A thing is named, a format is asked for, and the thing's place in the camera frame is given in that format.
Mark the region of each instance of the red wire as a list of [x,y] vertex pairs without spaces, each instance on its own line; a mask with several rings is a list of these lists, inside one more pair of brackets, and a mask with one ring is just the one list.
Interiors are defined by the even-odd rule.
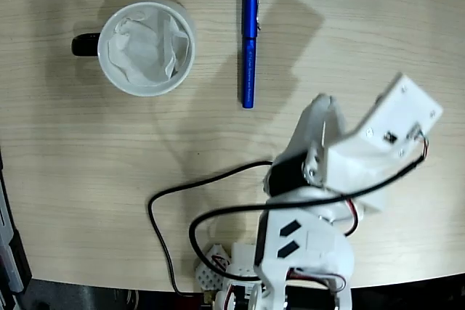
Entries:
[[227,260],[224,259],[224,258],[221,257],[221,256],[217,256],[217,255],[212,255],[212,256],[211,256],[211,260],[214,261],[215,264],[216,264],[220,269],[226,271],[226,266],[224,266],[224,265],[221,263],[221,261],[219,261],[219,259],[222,259],[222,260],[224,260],[224,261],[227,262]]
[[223,310],[227,310],[227,304],[230,302],[231,294],[233,294],[234,287],[232,285],[227,289],[227,295],[225,298],[225,304],[223,305]]
[[346,203],[349,206],[350,211],[352,212],[352,216],[354,217],[354,222],[352,223],[352,226],[344,234],[346,237],[349,237],[350,235],[352,235],[355,232],[355,230],[357,230],[357,227],[358,227],[358,214],[357,214],[357,209],[355,208],[355,205],[354,205],[352,200],[347,200]]

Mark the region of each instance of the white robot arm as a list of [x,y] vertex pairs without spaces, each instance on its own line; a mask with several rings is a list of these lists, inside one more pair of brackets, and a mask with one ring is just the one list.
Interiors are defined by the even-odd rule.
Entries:
[[[377,99],[360,124],[345,131],[333,97],[319,95],[307,107],[286,150],[264,180],[267,203],[301,202],[350,194],[383,182],[442,115],[441,106],[411,79],[399,75]],[[383,189],[353,202],[358,218],[384,208]],[[352,219],[346,201],[307,208],[265,211],[259,221],[249,310],[286,309],[290,278],[323,283],[333,296],[333,309],[352,308],[349,279],[354,255],[335,221]],[[234,255],[228,271],[238,272]],[[232,280],[225,279],[225,289]],[[218,309],[234,309],[233,297],[219,292]]]

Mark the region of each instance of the crumpled paper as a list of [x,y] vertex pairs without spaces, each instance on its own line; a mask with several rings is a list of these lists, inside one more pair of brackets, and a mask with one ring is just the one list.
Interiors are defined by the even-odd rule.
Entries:
[[184,65],[188,49],[187,33],[161,9],[128,14],[108,41],[110,62],[137,86],[168,81]]

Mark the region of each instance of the black mug handle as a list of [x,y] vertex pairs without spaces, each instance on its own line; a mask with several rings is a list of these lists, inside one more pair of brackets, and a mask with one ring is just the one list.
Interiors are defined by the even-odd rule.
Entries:
[[100,33],[81,34],[71,42],[71,52],[75,56],[97,56]]

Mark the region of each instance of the desk surface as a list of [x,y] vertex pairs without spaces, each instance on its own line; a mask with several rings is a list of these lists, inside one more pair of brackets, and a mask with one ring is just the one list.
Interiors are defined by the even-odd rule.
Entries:
[[[176,0],[198,26],[191,74],[163,97],[114,88],[71,39],[141,0],[0,0],[0,145],[9,201],[35,278],[169,290],[147,199],[182,181],[274,158],[319,92],[354,126],[398,71],[445,109],[428,161],[390,188],[350,237],[354,286],[465,272],[465,0],[262,0],[256,108],[237,101],[240,0]],[[221,205],[265,200],[265,169],[167,197],[155,214],[183,290],[187,226]],[[254,214],[199,232],[253,242]]]

